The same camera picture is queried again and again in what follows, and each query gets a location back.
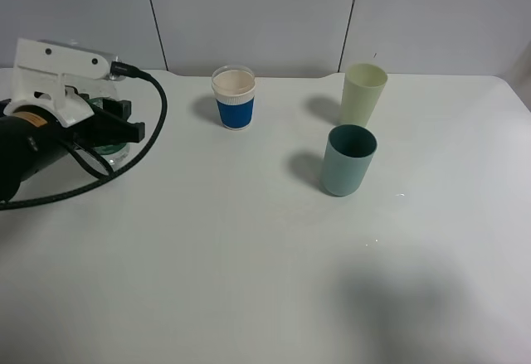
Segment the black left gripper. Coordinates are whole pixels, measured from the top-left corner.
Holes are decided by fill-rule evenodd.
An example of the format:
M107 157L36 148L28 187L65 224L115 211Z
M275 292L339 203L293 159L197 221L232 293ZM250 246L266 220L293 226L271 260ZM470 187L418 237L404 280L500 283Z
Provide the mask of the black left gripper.
M93 115L69 128L61 126L49 111L33 105L2 113L1 181L24 182L67 154L99 178L81 152L99 161L95 147L140 143L145 137L144 122L129 122L130 101L102 99L101 104L101 108L92 104Z

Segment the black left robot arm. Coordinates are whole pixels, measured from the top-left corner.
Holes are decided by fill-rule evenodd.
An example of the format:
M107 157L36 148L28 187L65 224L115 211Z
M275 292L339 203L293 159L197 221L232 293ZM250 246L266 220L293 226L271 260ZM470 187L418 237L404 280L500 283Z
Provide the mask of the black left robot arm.
M101 179L112 173L104 164L102 147L139 143L145 123L130 123L132 103L111 98L92 99L73 86L66 93L88 104L93 114L69 128L62 126L48 109L25 104L1 116L1 200L15 197L22 182L66 155L91 176Z

